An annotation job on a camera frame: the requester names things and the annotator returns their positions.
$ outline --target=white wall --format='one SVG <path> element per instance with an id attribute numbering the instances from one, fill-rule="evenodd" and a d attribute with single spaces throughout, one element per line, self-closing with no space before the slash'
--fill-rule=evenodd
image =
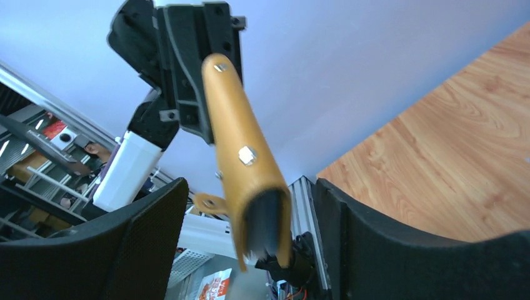
<path id="1" fill-rule="evenodd" d="M 106 44 L 121 0 L 0 0 L 0 59 L 113 135 L 148 86 Z M 528 0 L 232 0 L 246 91 L 289 182 L 315 175 L 530 19 Z M 163 168 L 221 193 L 179 133 Z"/>

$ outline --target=wood grain surface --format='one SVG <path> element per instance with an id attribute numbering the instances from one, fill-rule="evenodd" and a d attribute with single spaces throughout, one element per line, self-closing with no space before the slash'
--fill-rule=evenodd
<path id="1" fill-rule="evenodd" d="M 464 241 L 530 228 L 530 23 L 318 174 Z"/>

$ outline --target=robotic arm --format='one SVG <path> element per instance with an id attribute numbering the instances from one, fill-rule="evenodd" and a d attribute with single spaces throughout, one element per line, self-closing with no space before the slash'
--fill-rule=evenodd
<path id="1" fill-rule="evenodd" d="M 225 2 L 124 3 L 108 42 L 153 90 L 136 109 L 93 204 L 113 211 L 132 202 L 183 129 L 216 147 L 226 199 L 197 194 L 194 204 L 229 216 L 240 268 L 250 256 L 274 256 L 288 267 L 291 195 L 243 91 L 245 23 Z"/>

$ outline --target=fluorescent light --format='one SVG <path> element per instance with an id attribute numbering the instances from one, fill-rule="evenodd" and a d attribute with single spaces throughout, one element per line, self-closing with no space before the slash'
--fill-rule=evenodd
<path id="1" fill-rule="evenodd" d="M 26 145 L 24 146 L 24 149 L 22 150 L 22 153 L 21 153 L 21 154 L 24 154 L 24 153 L 28 150 L 28 148 L 29 148 L 29 144 L 26 144 Z"/>
<path id="2" fill-rule="evenodd" d="M 0 149 L 0 156 L 4 154 L 4 151 L 6 150 L 8 144 L 9 144 L 9 141 L 4 142 L 4 144 L 2 145 L 2 149 Z"/>
<path id="3" fill-rule="evenodd" d="M 43 124 L 44 122 L 44 119 L 40 120 L 38 123 L 37 123 L 37 126 L 35 126 L 35 129 L 39 129 L 39 127 L 41 127 L 41 125 Z"/>

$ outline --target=orange and white package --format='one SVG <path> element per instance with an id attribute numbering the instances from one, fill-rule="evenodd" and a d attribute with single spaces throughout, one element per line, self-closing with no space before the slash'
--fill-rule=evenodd
<path id="1" fill-rule="evenodd" d="M 232 269 L 227 269 L 204 277 L 196 300 L 224 300 L 231 273 Z"/>

